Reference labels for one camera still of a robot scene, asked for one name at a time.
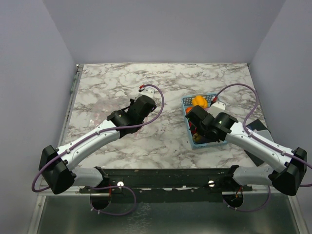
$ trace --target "orange object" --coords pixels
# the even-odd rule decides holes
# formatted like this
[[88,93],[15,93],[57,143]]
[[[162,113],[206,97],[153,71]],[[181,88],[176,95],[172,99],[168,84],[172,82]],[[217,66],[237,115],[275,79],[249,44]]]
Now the orange object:
[[208,107],[208,103],[207,103],[206,99],[203,98],[202,96],[196,96],[192,100],[192,105],[193,106],[200,106],[201,108],[207,108]]
[[192,107],[189,107],[185,110],[186,113],[189,113],[192,110]]

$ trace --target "marble surface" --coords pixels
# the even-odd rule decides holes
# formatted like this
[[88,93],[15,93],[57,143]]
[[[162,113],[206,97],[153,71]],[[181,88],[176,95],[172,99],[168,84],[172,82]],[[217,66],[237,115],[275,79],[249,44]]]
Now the marble surface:
[[[244,151],[232,144],[192,150],[183,120],[181,97],[217,92],[232,83],[253,86],[246,64],[87,64],[83,68],[66,143],[92,130],[113,110],[129,104],[142,84],[157,85],[165,107],[154,123],[112,142],[86,158],[81,167],[103,168],[220,168],[252,167]],[[251,91],[232,87],[221,94],[226,112],[242,121],[254,105]],[[160,106],[160,95],[154,100]],[[148,119],[153,118],[157,108]],[[264,122],[260,107],[251,120]]]

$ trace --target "gray wall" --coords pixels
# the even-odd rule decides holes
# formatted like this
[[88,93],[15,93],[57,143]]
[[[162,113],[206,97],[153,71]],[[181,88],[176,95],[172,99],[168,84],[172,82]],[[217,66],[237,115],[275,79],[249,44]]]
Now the gray wall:
[[76,63],[251,62],[284,0],[43,0]]
[[42,149],[56,145],[75,63],[41,0],[0,7],[0,233],[27,231]]
[[[302,147],[312,163],[312,1],[287,0],[257,51],[250,71],[274,139]],[[308,170],[304,183],[312,183]],[[300,188],[312,233],[312,188]]]

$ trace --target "blue plastic crate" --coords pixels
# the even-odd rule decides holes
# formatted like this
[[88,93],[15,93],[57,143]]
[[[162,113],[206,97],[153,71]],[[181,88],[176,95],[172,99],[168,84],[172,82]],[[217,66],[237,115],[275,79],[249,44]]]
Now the blue plastic crate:
[[[206,148],[206,147],[211,147],[211,146],[216,146],[216,145],[223,145],[223,144],[226,144],[227,142],[224,141],[224,142],[210,142],[210,143],[204,143],[204,144],[196,144],[195,142],[193,142],[193,138],[192,138],[192,133],[190,131],[190,126],[189,126],[189,122],[187,120],[187,118],[185,117],[186,115],[186,112],[185,110],[189,107],[192,107],[192,100],[198,96],[200,94],[197,94],[197,95],[187,95],[187,96],[184,96],[182,97],[182,111],[183,111],[183,117],[184,117],[184,121],[185,121],[185,124],[186,124],[186,128],[187,128],[187,134],[189,136],[189,139],[190,139],[190,143],[191,143],[191,147],[192,149],[201,149],[201,148]],[[203,96],[208,105],[210,105],[210,102],[212,101],[212,99],[215,97],[216,93],[207,93],[207,94],[203,94],[201,96]]]

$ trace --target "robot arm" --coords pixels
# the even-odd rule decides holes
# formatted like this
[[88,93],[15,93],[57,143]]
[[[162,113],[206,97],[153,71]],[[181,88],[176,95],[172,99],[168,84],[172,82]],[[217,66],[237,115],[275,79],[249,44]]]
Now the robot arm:
[[42,172],[52,192],[60,194],[71,186],[96,187],[104,181],[107,175],[100,167],[80,168],[78,164],[104,145],[137,132],[141,126],[134,125],[142,124],[156,108],[153,95],[154,89],[140,88],[139,95],[130,100],[128,107],[112,112],[97,128],[58,149],[51,145],[44,148],[39,170],[50,160],[61,156]]
[[[257,168],[238,167],[234,172],[233,179],[239,185],[269,185],[284,194],[296,194],[307,167],[285,154],[294,155],[307,161],[306,151],[301,148],[292,151],[290,148],[269,141],[253,131],[248,134],[242,123],[224,112],[220,112],[214,117],[200,106],[195,106],[186,115],[186,118],[196,127],[199,135],[213,141],[226,140],[249,151],[268,164]],[[282,153],[265,146],[251,135],[278,148]]]

